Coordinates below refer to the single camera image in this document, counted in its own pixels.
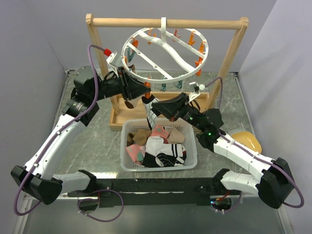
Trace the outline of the cream brown ribbed sock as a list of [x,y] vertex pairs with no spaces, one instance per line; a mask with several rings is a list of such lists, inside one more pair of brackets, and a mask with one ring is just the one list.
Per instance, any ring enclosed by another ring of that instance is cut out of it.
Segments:
[[[134,65],[131,65],[128,68],[135,73],[135,66]],[[133,101],[133,97],[131,96],[131,93],[128,94],[127,99],[124,101],[124,103],[128,109],[134,109],[135,105],[136,105],[135,102],[136,101]]]

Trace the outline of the black white striped sock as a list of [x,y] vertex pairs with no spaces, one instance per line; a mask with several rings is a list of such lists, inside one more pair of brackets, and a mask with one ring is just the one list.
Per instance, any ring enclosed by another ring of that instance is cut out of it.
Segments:
[[155,119],[159,115],[154,112],[152,104],[159,102],[159,100],[154,95],[150,95],[149,98],[143,96],[141,99],[142,99],[142,103],[146,112],[146,118],[147,118],[149,128],[150,130],[153,130],[155,126]]

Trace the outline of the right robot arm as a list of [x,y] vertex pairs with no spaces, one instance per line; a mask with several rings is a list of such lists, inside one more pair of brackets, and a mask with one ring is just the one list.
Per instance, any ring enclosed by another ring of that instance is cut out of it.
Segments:
[[297,189],[287,161],[263,156],[221,130],[223,121],[219,109],[201,112],[190,104],[186,93],[165,101],[153,98],[145,108],[149,123],[159,115],[171,122],[182,119],[200,131],[196,137],[203,148],[226,157],[247,171],[247,174],[240,174],[229,169],[220,170],[213,183],[216,193],[222,195],[228,190],[250,193],[269,207],[278,209]]

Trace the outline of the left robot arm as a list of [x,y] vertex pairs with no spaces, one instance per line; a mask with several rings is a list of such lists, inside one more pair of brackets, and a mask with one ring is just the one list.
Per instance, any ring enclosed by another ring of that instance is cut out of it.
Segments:
[[150,92],[144,83],[128,75],[123,67],[110,71],[104,78],[91,66],[78,69],[71,98],[62,115],[38,152],[24,165],[15,166],[11,176],[21,189],[45,205],[53,203],[60,194],[81,191],[91,196],[97,189],[97,178],[86,170],[72,174],[55,174],[73,140],[88,126],[99,110],[97,102],[115,95],[125,101],[137,101]]

